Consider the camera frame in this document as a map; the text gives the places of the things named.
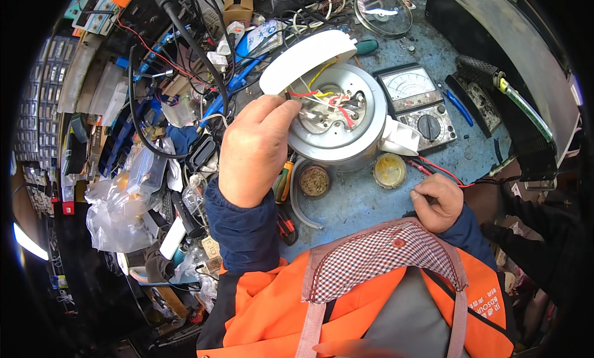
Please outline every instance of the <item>pliers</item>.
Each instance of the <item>pliers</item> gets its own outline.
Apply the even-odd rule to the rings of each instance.
[[[295,230],[295,225],[293,224],[293,220],[289,219],[289,216],[283,209],[283,206],[278,206],[278,235],[283,239],[283,241],[287,244],[287,246],[292,245],[293,243],[297,242],[297,238],[299,235]]]

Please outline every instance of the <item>blue screwdriver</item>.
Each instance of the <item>blue screwdriver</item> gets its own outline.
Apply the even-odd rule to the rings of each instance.
[[[462,116],[464,117],[466,122],[468,122],[468,124],[470,124],[471,126],[474,125],[474,123],[472,122],[471,115],[468,113],[468,110],[466,110],[462,103],[459,100],[457,100],[454,95],[452,95],[450,90],[446,90],[446,93],[444,93],[444,95],[447,96],[447,98],[450,99],[452,103],[454,103],[456,108],[460,111],[460,113],[462,113]]]

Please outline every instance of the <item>yellow wire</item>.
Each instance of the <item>yellow wire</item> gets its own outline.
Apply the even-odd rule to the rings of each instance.
[[[315,97],[318,97],[318,98],[321,98],[321,97],[324,97],[324,96],[328,96],[328,95],[334,95],[334,93],[332,91],[328,91],[325,94],[314,94],[314,96]]]
[[[322,67],[322,69],[320,69],[320,71],[319,71],[319,72],[318,72],[318,73],[317,73],[317,74],[316,74],[316,75],[315,75],[315,76],[314,76],[314,77],[313,77],[313,78],[312,78],[312,79],[309,81],[309,85],[308,85],[308,87],[311,87],[311,84],[313,84],[313,83],[314,83],[314,81],[315,81],[315,80],[316,80],[316,79],[319,77],[319,75],[320,75],[320,74],[322,74],[322,72],[323,72],[323,71],[324,71],[326,68],[328,68],[328,67],[329,67],[329,66],[331,66],[332,64],[335,64],[337,61],[338,61],[338,57],[336,57],[336,60],[335,60],[335,61],[333,61],[333,62],[331,62],[331,63],[328,63],[328,64],[326,64],[325,66],[323,66],[323,67]]]

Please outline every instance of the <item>hand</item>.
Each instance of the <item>hand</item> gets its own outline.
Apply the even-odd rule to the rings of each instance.
[[[229,126],[219,159],[219,190],[232,204],[262,202],[287,161],[289,125],[301,109],[297,100],[263,95]]]
[[[425,195],[437,202],[429,205]],[[420,223],[431,233],[441,233],[454,225],[464,205],[462,190],[441,174],[433,174],[415,185],[411,199]]]

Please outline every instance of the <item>plaid fabric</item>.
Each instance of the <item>plaid fabric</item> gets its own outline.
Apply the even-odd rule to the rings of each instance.
[[[437,240],[414,222],[354,236],[316,267],[307,301],[327,303],[366,280],[402,266],[427,268],[457,287],[454,266]]]

